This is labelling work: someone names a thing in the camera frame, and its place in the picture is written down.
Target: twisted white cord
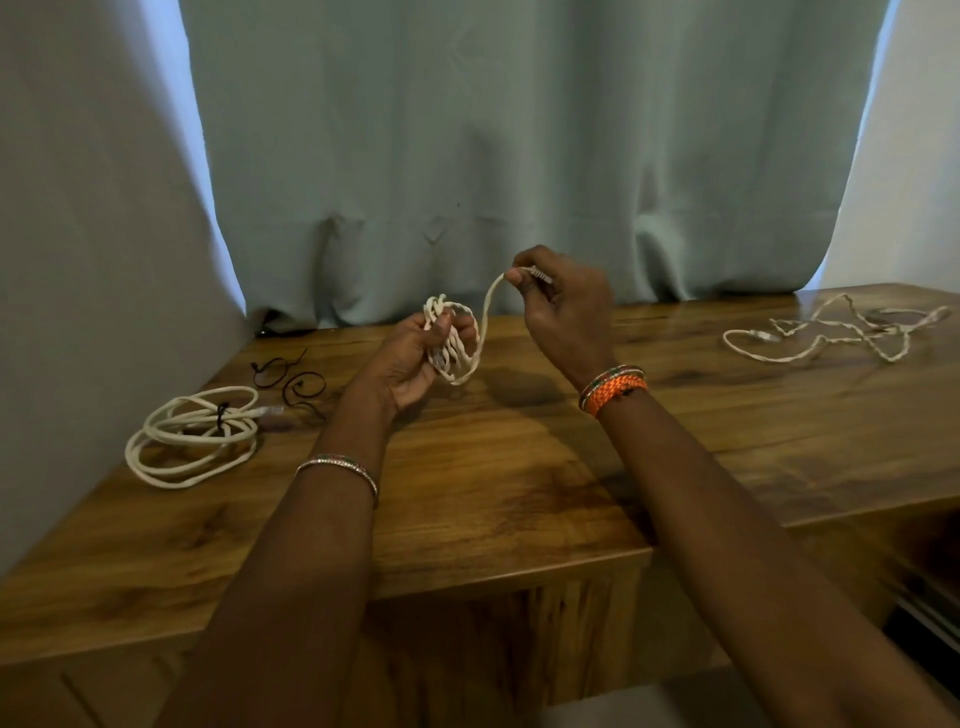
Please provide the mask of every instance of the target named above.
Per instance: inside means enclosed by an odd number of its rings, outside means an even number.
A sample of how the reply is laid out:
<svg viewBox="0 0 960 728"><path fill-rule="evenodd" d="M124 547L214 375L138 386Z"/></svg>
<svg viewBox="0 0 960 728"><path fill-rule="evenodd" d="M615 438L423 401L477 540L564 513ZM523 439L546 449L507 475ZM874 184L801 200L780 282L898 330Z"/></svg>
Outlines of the twisted white cord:
<svg viewBox="0 0 960 728"><path fill-rule="evenodd" d="M223 415L219 418L223 427L223 432L217 432L217 406L206 397L210 395L221 395L227 392L244 392L250 395L250 401L241 407L227 407ZM206 480L213 475L228 471L240 463L245 463L253 457L256 452L256 420L268 410L267 407L258 407L252 409L256 403L257 393L251 387L220 387L219 389L209 389L189 397L174 397L159 409L155 410L143 423L143 427L137 430L130 440L127 441L127 447L124 450L124 456L127 459L127 465L144 482L150 483L157 488L167 488L178 490L180 488L189 488L202 480ZM188 412L176 414L177 410L185 404L193 402L200 406L200 409L192 409ZM201 429L203 434L187 434L187 430ZM163 477L172 477L191 473L202 468L216 458L225 448L234 444L250 440L250 446L228 463L221 465L213 470L206 471L199 475L194 475L186 480L169 481L160 480L155 475ZM178 465L171 468L155 468L144 465L140 461L140 453L150 442L158 442L164 445L212 445L217 448L209 455L205 455L193 462L185 465Z"/></svg>
<svg viewBox="0 0 960 728"><path fill-rule="evenodd" d="M520 270L526 271L534 278L538 278L545 283L553 282L553 279L536 266L523 267ZM487 290L487 297L483 301L483 316L480 317L479 328L477 327L476 316L473 315L469 306L448 301L446 293L442 293L440 296L431 296L423 305L423 318L426 319L423 324L424 330L431 328L446 308L467 313L473 319L473 327L477 332L477 349L473 356L467 353L464 342L460 340L460 333L455 327L450 327L450 334L446 337L444 345L433 350L429 355L430 363L433 364L434 369L455 387L466 382L480 366L480 352L483 350L483 343L487 339L487 312L490 310L490 303L493 300L493 291L502 280L503 274L501 273Z"/></svg>
<svg viewBox="0 0 960 728"><path fill-rule="evenodd" d="M843 299L847 302L848 307L850 308L853 316L861 322L864 328L859 327L857 324L852 324L846 321L825 321L820 318L821 312L827 308L834 301L839 301ZM921 311L916 308L881 308L876 311L877 314L887 314L887 313L915 313L920 315L922 318L917 321L915 324L891 324L891 323L882 323L878 324L876 322L868 320L864 317L859 311L856 310L856 306L853 305L853 299L846 293L840 293L829 299L825 303L822 303L814 312L813 315L806 320L794 321L792 319L770 319L770 324L775 328L780 335L775 333L770 333L769 331L758 331L755 329L744 329L744 328L732 328L729 331L725 331L723 335L724 343L733 349L739 354L744 356L749 356L751 359L756 361L767 361L774 364L785 364L791 361L797 361L798 359L803 359L805 356L810 356L815 352L818 352L822 347L829 344L856 344L859 342L865 343L870 347L874 353L879 356L883 361L893 364L895 362L903 359L910 352L910 334L914 331L930 327L936 324L939 321L942 321L950 313L950 309L947 306L939 306L934 308L932 311ZM818 334L817 337L813 340L813 343L810 344L802 352L794 354L793 356L784 356L781 358L773 358L770 356L762 356L761 354L747 352L740 347L736 346L731 340L730 335L732 333L744 334L746 336L751 336L755 339L765 342L780 342L784 339L788 339L793 336L798 331L804 330L806 327L811 324L823 324L824 326L829 327L842 327L847 328L850 331L855 333L855 336L840 336L840 337L830 337L825 336L824 334ZM900 350L895 354L888 354L884 352L879 346L876 345L877 339L882 339L885 336L902 336L902 343L900 345Z"/></svg>

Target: wooden tabletop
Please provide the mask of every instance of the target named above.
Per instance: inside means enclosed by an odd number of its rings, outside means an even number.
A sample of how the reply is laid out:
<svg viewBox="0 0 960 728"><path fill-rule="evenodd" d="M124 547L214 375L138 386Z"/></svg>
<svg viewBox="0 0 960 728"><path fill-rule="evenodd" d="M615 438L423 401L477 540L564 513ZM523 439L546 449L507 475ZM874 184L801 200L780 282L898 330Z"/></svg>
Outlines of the wooden tabletop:
<svg viewBox="0 0 960 728"><path fill-rule="evenodd" d="M851 292L864 310L960 303L911 286ZM728 328L801 318L828 295L622 308L617 355L642 364L654 395L785 525L960 495L960 316L917 335L897 365L859 346L762 364L720 343ZM328 412L383 332L257 340L210 384L250 384L251 362L306 349L292 372L326 377L318 402ZM812 335L754 348L781 355ZM262 399L279 404L279 389ZM629 479L576 397L521 319L494 319L473 380L436 385L397 426L373 598L505 591L649 552ZM0 665L201 630L318 426L294 410L263 429L250 462L187 491L150 488L118 467L0 583Z"/></svg>

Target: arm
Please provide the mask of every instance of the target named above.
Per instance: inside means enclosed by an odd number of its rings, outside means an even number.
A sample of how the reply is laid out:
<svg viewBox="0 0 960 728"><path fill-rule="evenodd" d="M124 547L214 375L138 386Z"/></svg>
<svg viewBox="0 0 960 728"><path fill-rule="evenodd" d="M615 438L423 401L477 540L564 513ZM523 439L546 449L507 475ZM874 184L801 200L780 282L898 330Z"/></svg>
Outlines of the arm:
<svg viewBox="0 0 960 728"><path fill-rule="evenodd" d="M534 340L582 389L615 363L604 275L546 248L507 279ZM599 413L691 599L783 726L956 726L920 676L750 494L645 391Z"/></svg>
<svg viewBox="0 0 960 728"><path fill-rule="evenodd" d="M458 319L465 342L475 331ZM397 326L344 391L311 454L346 455L379 481L396 413L436 372L424 353L449 332ZM157 728L336 724L371 571L373 499L343 468L294 478L230 584L156 723Z"/></svg>

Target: white wall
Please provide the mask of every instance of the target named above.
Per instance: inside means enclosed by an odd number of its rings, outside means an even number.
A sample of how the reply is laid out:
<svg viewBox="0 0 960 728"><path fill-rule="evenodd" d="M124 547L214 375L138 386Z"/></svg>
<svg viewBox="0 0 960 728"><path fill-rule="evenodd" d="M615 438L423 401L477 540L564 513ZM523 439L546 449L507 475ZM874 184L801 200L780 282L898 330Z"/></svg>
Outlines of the white wall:
<svg viewBox="0 0 960 728"><path fill-rule="evenodd" d="M0 4L0 573L250 336L134 8Z"/></svg>
<svg viewBox="0 0 960 728"><path fill-rule="evenodd" d="M960 2L900 0L819 287L960 292Z"/></svg>

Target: white rope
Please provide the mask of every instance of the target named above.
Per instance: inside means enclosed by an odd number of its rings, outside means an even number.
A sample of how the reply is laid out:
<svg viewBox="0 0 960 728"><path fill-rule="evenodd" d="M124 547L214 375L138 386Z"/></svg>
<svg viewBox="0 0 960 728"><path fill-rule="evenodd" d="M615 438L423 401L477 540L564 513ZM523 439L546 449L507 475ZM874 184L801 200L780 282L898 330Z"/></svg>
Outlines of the white rope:
<svg viewBox="0 0 960 728"><path fill-rule="evenodd" d="M862 323L865 327L861 328L857 324L852 324L846 321L826 321L820 318L820 314L825 308L827 308L834 301L839 301L843 299L847 302L847 305L850 308L853 316ZM733 349L739 354L744 356L749 356L751 359L756 361L767 361L774 364L785 364L791 361L797 361L798 359L803 359L805 356L810 356L815 352L818 352L822 347L829 344L856 344L863 342L876 353L883 361L889 362L891 364L900 361L910 351L910 334L914 331L930 327L936 324L939 321L942 321L950 313L950 309L947 306L939 306L934 308L932 311L921 311L916 308L881 308L876 311L877 314L889 314L889 313L913 313L921 316L922 318L917 321L915 324L892 324L889 322L876 323L868 320L864 317L859 311L856 310L856 306L853 305L853 299L846 293L840 293L829 299L825 303L822 303L814 312L809 319L804 319L800 321L794 321L792 319L770 319L770 324L777 330L779 335L775 333L770 333L769 331L758 331L755 329L744 329L744 328L732 328L729 331L725 331L723 335L724 343ZM751 336L755 339L765 342L780 342L785 339L790 338L795 333L803 331L806 327L811 324L823 324L828 327L841 327L846 328L852 331L855 336L839 336L839 337L830 337L825 336L824 334L817 334L817 337L813 340L813 343L810 344L802 352L794 354L793 356L784 356L781 358L772 358L770 356L762 356L761 354L747 352L740 347L736 346L731 340L731 334L743 334L745 336ZM895 354L888 354L884 352L879 346L876 345L876 340L882 339L886 336L902 336L902 343L900 345L900 350Z"/></svg>
<svg viewBox="0 0 960 728"><path fill-rule="evenodd" d="M222 395L227 392L243 392L250 395L250 401L240 407L227 407L223 415L219 418L223 426L223 432L217 432L217 404L208 401L206 398L211 395ZM144 482L150 483L157 488L167 488L178 490L189 488L202 480L206 480L213 475L228 471L240 463L245 463L253 457L256 452L256 420L267 413L268 407L258 407L252 409L256 403L257 393L251 387L220 387L219 389L210 389L206 392L189 397L174 397L159 409L155 410L143 423L143 427L137 430L130 440L127 441L127 447L124 455L127 459L127 465ZM192 402L200 406L200 409L191 409L187 412L177 414L177 410L185 404ZM201 429L203 434L187 434L187 430ZM162 477L174 477L184 473L192 473L199 468L212 462L225 448L236 443L250 441L250 446L237 457L228 463L221 465L213 470L194 475L186 480L169 481L160 480L155 475ZM209 455L198 458L184 465L178 465L170 468L155 468L144 465L140 461L140 453L150 442L158 442L163 445L179 446L197 446L207 445L216 446L216 449Z"/></svg>
<svg viewBox="0 0 960 728"><path fill-rule="evenodd" d="M526 271L534 278L538 278L545 283L553 282L553 279L536 266L529 268L523 267L520 268L520 270ZM426 323L423 324L424 330L431 328L446 308L462 311L473 318L473 327L477 332L477 349L473 353L473 356L467 354L467 350L464 348L464 342L460 340L460 333L455 327L450 327L450 334L446 337L444 345L430 352L429 359L434 369L437 370L440 376L455 387L466 382L473 376L473 373L477 371L477 367L480 366L480 352L483 350L483 343L487 339L487 312L490 310L493 291L502 280L503 274L501 273L487 290L487 297L483 301L483 316L480 318L480 328L477 328L476 317L473 316L473 311L462 303L448 301L446 299L446 293L442 293L440 296L431 296L423 305L423 318L426 319Z"/></svg>

